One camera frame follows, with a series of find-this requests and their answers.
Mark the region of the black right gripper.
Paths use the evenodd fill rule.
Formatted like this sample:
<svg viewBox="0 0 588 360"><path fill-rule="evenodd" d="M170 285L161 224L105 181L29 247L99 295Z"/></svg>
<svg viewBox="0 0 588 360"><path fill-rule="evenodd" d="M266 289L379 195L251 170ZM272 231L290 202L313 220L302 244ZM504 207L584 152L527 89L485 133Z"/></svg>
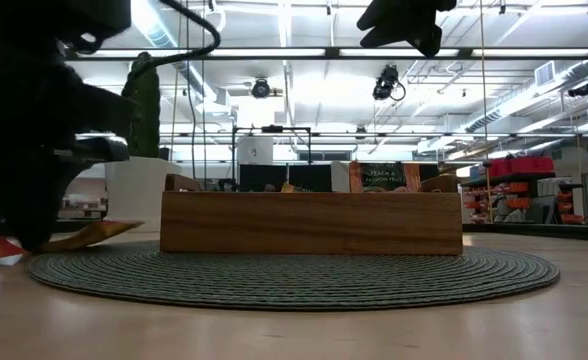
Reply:
<svg viewBox="0 0 588 360"><path fill-rule="evenodd" d="M442 29L436 24L437 13L456 6L457 0L372 0L357 22L359 30L368 30L360 45L377 48L408 41L415 32L416 20L419 34L441 34Z"/></svg>

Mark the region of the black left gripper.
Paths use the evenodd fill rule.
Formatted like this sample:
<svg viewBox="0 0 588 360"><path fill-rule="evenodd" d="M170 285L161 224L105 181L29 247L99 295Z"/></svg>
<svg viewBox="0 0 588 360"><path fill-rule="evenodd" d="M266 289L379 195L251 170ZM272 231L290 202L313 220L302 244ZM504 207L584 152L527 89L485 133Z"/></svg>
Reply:
<svg viewBox="0 0 588 360"><path fill-rule="evenodd" d="M137 105L86 84L62 62L0 57L0 147L63 148L92 131L125 136ZM27 153L0 162L0 216L23 249L48 243L65 192L87 162Z"/></svg>

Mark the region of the red tea packet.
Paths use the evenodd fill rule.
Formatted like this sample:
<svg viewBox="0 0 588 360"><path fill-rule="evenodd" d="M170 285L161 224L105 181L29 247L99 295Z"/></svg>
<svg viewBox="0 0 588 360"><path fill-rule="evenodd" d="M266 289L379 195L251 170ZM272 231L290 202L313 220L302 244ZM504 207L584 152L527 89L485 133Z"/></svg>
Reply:
<svg viewBox="0 0 588 360"><path fill-rule="evenodd" d="M420 168L414 163L352 161L349 164L349 182L352 193L419 192Z"/></svg>

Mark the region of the thin vertical rod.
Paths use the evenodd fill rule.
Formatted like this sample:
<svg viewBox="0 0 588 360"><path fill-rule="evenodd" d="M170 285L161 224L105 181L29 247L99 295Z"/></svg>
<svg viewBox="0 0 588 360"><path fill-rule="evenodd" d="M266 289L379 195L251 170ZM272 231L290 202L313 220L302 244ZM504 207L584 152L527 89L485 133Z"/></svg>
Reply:
<svg viewBox="0 0 588 360"><path fill-rule="evenodd" d="M488 130L487 124L487 91L486 91L486 75L485 75L485 33L484 33L484 1L479 0L479 23L480 23L480 54L481 54L481 77L482 77L482 93L483 93L483 145L487 144Z"/></svg>

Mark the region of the green cactus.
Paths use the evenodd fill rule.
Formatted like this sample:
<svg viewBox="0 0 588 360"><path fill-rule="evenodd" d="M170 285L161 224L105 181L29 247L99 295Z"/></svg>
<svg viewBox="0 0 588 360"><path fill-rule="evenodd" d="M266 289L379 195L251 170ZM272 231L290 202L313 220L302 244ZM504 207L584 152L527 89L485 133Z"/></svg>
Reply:
<svg viewBox="0 0 588 360"><path fill-rule="evenodd" d="M159 76L152 68L135 80L128 79L121 95L136 104L134 119L126 137L131 156L159 157L160 100Z"/></svg>

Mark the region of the black monitor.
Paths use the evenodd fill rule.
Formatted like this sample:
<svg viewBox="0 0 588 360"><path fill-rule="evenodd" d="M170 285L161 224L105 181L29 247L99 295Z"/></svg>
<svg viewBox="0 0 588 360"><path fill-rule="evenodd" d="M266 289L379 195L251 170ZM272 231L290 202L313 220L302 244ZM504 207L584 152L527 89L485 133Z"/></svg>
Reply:
<svg viewBox="0 0 588 360"><path fill-rule="evenodd" d="M286 175L285 166L242 164L239 190L241 192L280 192Z"/></svg>
<svg viewBox="0 0 588 360"><path fill-rule="evenodd" d="M289 168L289 183L311 192L331 192L330 165L296 165Z"/></svg>

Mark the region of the white box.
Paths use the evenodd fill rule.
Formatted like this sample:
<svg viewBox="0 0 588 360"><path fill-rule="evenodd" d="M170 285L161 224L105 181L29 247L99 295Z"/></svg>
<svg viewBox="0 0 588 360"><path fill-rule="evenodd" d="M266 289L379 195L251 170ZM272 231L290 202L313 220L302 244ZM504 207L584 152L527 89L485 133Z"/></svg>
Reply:
<svg viewBox="0 0 588 360"><path fill-rule="evenodd" d="M274 142L271 137L246 136L236 146L239 164L271 165L274 159Z"/></svg>

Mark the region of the red storage bin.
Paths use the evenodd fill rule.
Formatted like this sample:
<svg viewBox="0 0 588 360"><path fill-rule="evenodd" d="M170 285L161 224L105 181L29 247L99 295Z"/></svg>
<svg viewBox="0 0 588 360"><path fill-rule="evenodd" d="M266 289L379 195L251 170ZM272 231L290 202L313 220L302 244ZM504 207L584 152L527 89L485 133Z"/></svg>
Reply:
<svg viewBox="0 0 588 360"><path fill-rule="evenodd" d="M513 174L553 173L554 162L546 156L521 156L492 159L488 173L491 177Z"/></svg>

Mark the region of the yellow pole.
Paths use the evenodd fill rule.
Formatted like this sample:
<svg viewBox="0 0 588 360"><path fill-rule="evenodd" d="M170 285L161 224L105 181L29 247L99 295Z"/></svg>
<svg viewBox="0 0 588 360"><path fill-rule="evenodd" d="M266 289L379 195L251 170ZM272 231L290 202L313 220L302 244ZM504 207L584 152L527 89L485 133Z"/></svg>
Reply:
<svg viewBox="0 0 588 360"><path fill-rule="evenodd" d="M493 205L492 205L492 186L491 186L491 174L490 168L492 166L492 162L489 159L489 156L486 156L485 161L483 162L483 167L485 169L485 182L486 182L486 198L487 198L487 219L486 222L488 224L493 223L494 215L493 215Z"/></svg>

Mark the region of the storage shelf with boxes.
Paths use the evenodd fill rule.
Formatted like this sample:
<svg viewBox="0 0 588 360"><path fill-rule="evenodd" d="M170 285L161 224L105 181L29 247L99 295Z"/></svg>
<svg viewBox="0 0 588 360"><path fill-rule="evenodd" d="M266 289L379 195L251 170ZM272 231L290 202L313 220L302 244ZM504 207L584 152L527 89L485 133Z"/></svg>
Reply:
<svg viewBox="0 0 588 360"><path fill-rule="evenodd" d="M491 178L493 223L578 225L584 217L575 209L570 177L554 173L513 174ZM464 224L487 224L486 182L478 179L460 186Z"/></svg>

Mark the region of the wooden compartment tray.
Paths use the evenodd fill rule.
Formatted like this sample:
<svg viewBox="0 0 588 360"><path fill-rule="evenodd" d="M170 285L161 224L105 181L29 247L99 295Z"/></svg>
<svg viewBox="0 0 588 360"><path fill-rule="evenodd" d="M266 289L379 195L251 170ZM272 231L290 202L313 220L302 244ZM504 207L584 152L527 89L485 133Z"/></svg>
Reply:
<svg viewBox="0 0 588 360"><path fill-rule="evenodd" d="M426 192L166 192L174 253L459 255L461 201Z"/></svg>

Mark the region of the round grey woven placemat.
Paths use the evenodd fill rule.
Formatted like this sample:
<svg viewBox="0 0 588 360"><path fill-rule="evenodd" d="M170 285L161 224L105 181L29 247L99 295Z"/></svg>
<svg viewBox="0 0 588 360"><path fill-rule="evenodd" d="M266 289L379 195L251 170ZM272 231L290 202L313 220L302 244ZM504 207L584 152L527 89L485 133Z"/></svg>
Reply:
<svg viewBox="0 0 588 360"><path fill-rule="evenodd" d="M126 301L317 312L483 301L560 278L540 257L476 246L455 256L225 255L168 253L150 241L39 255L27 272L53 288Z"/></svg>

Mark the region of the thin black ceiling rail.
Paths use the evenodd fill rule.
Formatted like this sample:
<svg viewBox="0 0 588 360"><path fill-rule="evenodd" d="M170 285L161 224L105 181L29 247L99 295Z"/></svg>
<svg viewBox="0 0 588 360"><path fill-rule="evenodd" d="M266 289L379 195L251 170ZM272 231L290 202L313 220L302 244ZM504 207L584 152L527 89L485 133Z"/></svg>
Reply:
<svg viewBox="0 0 588 360"><path fill-rule="evenodd" d="M497 139L535 138L535 139L563 139L582 136L588 138L588 132L568 133L450 133L450 132L376 132L376 133L350 133L350 132L313 132L308 130L295 129L283 132L262 132L261 129L241 129L236 132L196 132L196 133L160 133L161 139L187 139L188 137L205 136L207 138L231 138L232 136L255 136L255 137L312 137L312 138L441 138L453 137L456 139L485 139L486 137Z"/></svg>

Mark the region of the black background rig frame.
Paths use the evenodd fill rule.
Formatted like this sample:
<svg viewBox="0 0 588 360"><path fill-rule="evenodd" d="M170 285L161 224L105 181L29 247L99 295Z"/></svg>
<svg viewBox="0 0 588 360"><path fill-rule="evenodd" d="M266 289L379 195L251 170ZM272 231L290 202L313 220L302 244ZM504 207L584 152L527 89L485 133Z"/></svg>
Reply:
<svg viewBox="0 0 588 360"><path fill-rule="evenodd" d="M231 140L231 152L232 152L232 180L236 183L237 190L239 190L239 176L240 166L236 156L236 146L238 141L246 136L260 136L260 137L271 137L273 139L280 137L287 137L292 139L303 140L303 135L306 134L307 138L304 143L308 147L308 164L311 164L311 140L312 131L310 127L287 127L280 125L268 125L259 128L256 127L234 127L232 129L232 140Z"/></svg>

